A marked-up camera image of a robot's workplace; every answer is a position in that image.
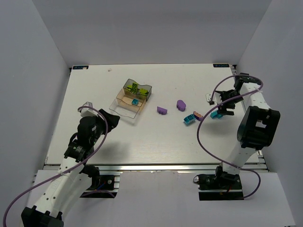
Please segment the blue square lego brick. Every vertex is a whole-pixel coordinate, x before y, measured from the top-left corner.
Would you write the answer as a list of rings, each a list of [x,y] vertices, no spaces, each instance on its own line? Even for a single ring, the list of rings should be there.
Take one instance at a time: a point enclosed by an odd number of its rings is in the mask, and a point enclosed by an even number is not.
[[[139,100],[138,99],[133,99],[132,100],[132,105],[138,105],[139,103]]]

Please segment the blue printed lego brick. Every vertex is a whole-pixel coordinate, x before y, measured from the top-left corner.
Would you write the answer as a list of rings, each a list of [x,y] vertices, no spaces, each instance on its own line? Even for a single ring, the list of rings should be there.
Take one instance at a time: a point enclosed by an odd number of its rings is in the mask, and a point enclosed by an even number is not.
[[[184,123],[185,125],[190,125],[196,120],[195,116],[193,114],[188,115],[187,117],[184,118]]]

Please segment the small green lego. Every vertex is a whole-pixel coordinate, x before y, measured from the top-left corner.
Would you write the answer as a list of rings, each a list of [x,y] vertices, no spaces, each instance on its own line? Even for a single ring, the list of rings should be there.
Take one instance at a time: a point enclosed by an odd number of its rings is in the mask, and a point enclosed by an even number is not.
[[[127,90],[132,91],[133,81],[131,79],[127,80],[125,87]]]

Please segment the purple rounded lego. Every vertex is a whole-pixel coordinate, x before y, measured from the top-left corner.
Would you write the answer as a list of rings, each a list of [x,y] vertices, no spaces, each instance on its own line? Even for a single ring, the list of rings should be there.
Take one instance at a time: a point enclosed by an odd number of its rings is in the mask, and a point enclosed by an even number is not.
[[[183,112],[186,109],[186,104],[183,100],[178,100],[177,104],[176,104],[176,107],[178,108],[178,110]]]

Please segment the green printed lego brick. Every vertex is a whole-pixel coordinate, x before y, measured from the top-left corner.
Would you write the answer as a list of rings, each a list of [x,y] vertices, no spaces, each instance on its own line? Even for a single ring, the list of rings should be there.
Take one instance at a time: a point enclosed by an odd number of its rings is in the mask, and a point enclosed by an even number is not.
[[[149,91],[147,89],[141,88],[139,89],[139,95],[148,96]]]

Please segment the purple orange lego piece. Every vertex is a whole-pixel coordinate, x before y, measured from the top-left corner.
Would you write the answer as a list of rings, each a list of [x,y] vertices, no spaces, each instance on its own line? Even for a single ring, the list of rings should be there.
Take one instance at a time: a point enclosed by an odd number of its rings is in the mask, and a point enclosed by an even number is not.
[[[196,111],[193,111],[193,115],[198,121],[201,121],[203,119],[203,116]]]

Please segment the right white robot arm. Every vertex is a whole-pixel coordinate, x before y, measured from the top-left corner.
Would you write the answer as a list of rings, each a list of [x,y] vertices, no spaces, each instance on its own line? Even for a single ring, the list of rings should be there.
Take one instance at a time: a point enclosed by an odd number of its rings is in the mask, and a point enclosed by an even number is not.
[[[235,77],[234,88],[215,90],[211,99],[219,105],[217,114],[233,116],[236,104],[243,103],[245,114],[237,130],[237,143],[215,172],[214,180],[220,186],[233,185],[239,179],[240,169],[257,151],[271,145],[280,112],[265,101],[260,88],[262,82],[246,73]]]

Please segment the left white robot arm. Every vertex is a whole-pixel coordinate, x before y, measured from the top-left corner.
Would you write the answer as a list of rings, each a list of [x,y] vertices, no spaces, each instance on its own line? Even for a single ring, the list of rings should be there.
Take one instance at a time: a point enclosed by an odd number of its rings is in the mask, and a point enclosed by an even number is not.
[[[99,138],[117,127],[120,117],[88,106],[78,111],[81,119],[70,137],[57,175],[38,201],[21,213],[25,227],[62,227],[63,218],[74,203],[100,177],[99,169],[87,161],[99,150],[95,146]]]

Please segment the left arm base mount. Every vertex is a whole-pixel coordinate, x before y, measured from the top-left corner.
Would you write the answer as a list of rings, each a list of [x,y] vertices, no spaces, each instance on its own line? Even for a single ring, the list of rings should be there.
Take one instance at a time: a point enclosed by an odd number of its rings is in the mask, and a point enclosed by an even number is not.
[[[91,180],[90,187],[81,195],[81,198],[110,198],[114,199],[119,188],[120,176],[115,174],[101,174],[95,166],[85,166],[81,171]]]

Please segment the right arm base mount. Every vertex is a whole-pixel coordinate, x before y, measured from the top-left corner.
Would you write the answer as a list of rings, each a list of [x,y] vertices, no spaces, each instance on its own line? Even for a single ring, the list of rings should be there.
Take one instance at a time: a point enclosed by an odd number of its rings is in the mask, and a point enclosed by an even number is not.
[[[198,186],[200,201],[240,201],[244,200],[240,176],[224,179],[213,174],[199,174],[193,178]]]

